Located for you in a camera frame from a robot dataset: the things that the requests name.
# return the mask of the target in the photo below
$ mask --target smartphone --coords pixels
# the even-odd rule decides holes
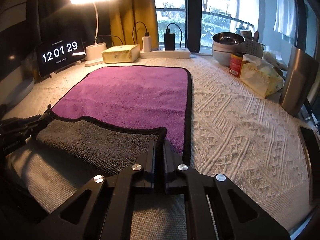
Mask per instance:
[[[313,130],[300,126],[298,133],[306,156],[309,177],[309,203],[320,203],[320,150]]]

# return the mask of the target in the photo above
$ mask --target lamp base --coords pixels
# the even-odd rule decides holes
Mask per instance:
[[[94,66],[103,63],[102,52],[107,49],[106,43],[98,43],[90,45],[85,48],[87,53],[87,61],[85,63],[86,67]]]

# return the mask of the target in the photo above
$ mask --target railing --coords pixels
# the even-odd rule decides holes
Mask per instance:
[[[182,8],[157,8],[156,11],[185,12],[186,10],[182,9]],[[240,22],[242,24],[247,24],[248,26],[254,27],[254,25],[251,24],[251,23],[239,20],[237,18],[233,18],[233,17],[228,16],[228,15],[223,15],[223,14],[220,14],[220,13],[204,12],[204,11],[202,11],[202,13],[203,14],[212,15],[212,16],[221,17],[221,18],[225,18],[225,19],[232,20],[232,21],[235,21],[235,22]]]

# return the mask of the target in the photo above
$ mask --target metal thermos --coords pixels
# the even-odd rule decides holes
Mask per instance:
[[[284,110],[296,116],[305,102],[316,80],[319,63],[303,52],[292,47],[288,73],[279,103]]]

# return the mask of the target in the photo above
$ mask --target yellow tissue pack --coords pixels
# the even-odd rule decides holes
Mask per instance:
[[[104,63],[134,62],[140,56],[140,45],[113,46],[102,52]]]
[[[273,69],[273,65],[261,58],[245,54],[240,80],[263,98],[274,94],[283,87],[283,78]]]

